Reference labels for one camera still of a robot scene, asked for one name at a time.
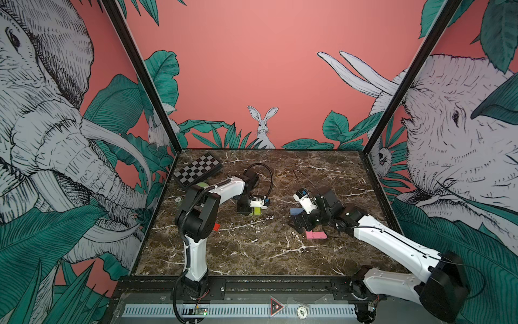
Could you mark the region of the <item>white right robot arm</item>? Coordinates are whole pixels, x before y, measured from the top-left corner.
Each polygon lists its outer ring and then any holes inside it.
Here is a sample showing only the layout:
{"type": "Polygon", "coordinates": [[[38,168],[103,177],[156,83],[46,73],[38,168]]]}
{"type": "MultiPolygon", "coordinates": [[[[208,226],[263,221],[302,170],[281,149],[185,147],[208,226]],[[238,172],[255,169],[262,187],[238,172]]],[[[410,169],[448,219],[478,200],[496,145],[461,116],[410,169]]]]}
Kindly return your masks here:
{"type": "Polygon", "coordinates": [[[303,209],[291,218],[297,232],[312,231],[317,225],[333,227],[375,247],[409,271],[369,269],[360,278],[361,289],[415,302],[444,322],[456,320],[470,293],[466,265],[459,255],[406,238],[359,207],[343,205],[330,188],[323,187],[315,197],[300,188],[293,198],[303,209]]]}

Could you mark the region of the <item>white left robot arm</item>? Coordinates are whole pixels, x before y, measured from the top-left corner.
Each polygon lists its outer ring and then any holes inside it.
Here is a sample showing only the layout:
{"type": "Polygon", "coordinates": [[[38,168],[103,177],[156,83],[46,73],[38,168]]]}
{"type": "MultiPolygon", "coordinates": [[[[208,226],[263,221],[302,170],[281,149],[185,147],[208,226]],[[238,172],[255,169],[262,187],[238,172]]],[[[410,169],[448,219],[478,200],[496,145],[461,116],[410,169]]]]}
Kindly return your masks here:
{"type": "Polygon", "coordinates": [[[234,199],[237,212],[241,215],[260,215],[270,204],[274,175],[264,163],[253,163],[245,168],[242,175],[232,177],[207,187],[191,186],[183,205],[175,219],[179,237],[183,242],[184,267],[175,281],[171,293],[173,310],[180,323],[199,323],[202,318],[185,319],[178,311],[177,296],[180,288],[187,290],[188,296],[200,302],[209,293],[209,269],[206,264],[206,243],[217,221],[219,206],[234,199]],[[259,175],[254,167],[265,167],[270,175],[270,186],[264,195],[253,195],[259,183],[259,175]]]}

